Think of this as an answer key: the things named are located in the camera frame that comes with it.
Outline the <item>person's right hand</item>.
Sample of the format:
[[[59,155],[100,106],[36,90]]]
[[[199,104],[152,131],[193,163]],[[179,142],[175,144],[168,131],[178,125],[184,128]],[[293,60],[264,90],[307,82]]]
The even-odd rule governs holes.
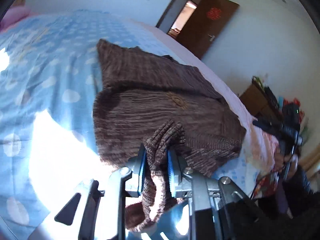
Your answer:
[[[273,172],[280,172],[284,169],[286,164],[290,164],[289,171],[287,173],[287,180],[291,179],[298,168],[298,155],[282,155],[280,152],[280,148],[277,147],[274,153],[274,167]]]

